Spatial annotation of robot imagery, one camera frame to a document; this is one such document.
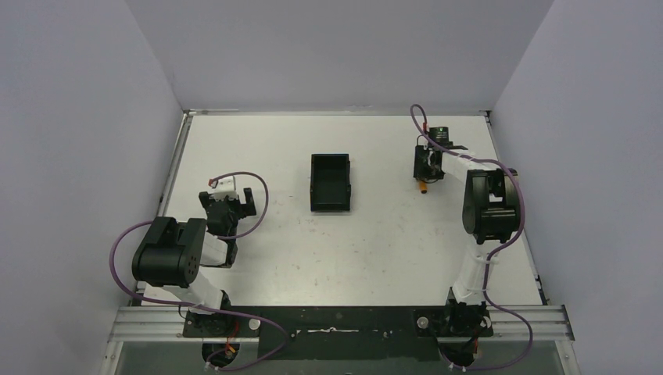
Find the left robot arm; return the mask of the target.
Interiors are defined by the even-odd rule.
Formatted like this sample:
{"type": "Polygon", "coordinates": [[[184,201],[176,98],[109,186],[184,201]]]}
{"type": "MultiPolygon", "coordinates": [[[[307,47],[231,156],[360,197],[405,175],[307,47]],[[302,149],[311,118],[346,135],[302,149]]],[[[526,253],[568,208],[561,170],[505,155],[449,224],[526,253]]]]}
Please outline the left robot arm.
{"type": "Polygon", "coordinates": [[[179,222],[159,216],[150,225],[132,261],[138,281],[162,288],[174,295],[188,310],[187,332],[228,336],[239,330],[239,318],[226,309],[230,298],[202,274],[202,268],[230,268],[238,253],[240,220],[256,215],[251,188],[239,198],[230,188],[199,193],[206,218],[179,222]]]}

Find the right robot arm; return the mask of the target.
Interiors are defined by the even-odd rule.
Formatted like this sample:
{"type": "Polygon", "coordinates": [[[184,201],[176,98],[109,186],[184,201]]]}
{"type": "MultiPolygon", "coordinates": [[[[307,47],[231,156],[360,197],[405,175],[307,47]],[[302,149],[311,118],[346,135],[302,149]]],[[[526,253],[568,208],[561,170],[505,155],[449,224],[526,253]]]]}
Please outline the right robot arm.
{"type": "Polygon", "coordinates": [[[490,329],[485,293],[496,243],[505,244],[520,225],[520,203],[513,183],[501,169],[462,159],[462,145],[449,139],[447,127],[423,128],[414,154],[413,177],[421,193],[444,177],[464,183],[461,221],[471,236],[457,279],[440,313],[439,333],[446,337],[474,337],[490,329]]]}

